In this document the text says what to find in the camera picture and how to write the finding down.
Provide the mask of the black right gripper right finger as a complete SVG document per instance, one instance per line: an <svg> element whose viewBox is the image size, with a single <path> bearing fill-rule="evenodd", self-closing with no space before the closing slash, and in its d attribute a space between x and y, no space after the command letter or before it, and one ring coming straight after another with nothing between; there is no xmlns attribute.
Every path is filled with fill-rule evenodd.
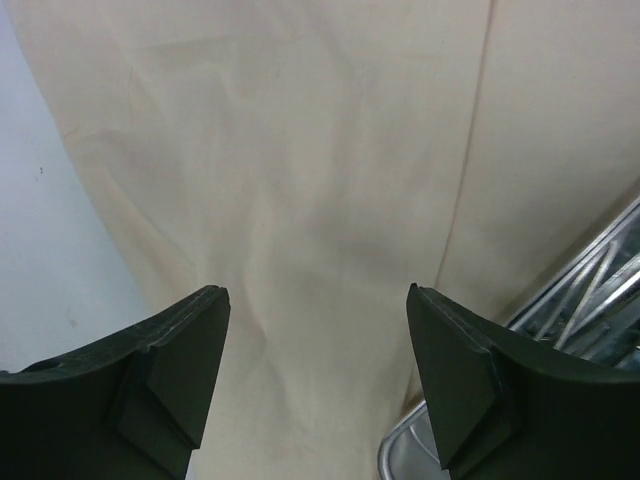
<svg viewBox="0 0 640 480"><path fill-rule="evenodd" d="M454 479L635 479L639 376L557 351L412 285L410 337Z"/></svg>

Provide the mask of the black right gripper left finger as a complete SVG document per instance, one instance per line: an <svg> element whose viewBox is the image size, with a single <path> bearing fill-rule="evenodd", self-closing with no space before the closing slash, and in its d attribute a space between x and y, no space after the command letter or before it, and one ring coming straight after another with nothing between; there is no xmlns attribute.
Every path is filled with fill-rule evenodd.
<svg viewBox="0 0 640 480"><path fill-rule="evenodd" d="M202 443L230 317L205 286L164 311L1 375L5 479L182 479Z"/></svg>

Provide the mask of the beige cloth wrap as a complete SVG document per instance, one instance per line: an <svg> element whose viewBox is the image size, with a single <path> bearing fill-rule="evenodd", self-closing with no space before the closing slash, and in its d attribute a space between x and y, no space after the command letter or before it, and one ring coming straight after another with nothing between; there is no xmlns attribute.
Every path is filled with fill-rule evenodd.
<svg viewBox="0 0 640 480"><path fill-rule="evenodd" d="M639 183L635 1L10 1L150 306L231 319L200 479L372 479L418 283L515 310Z"/></svg>

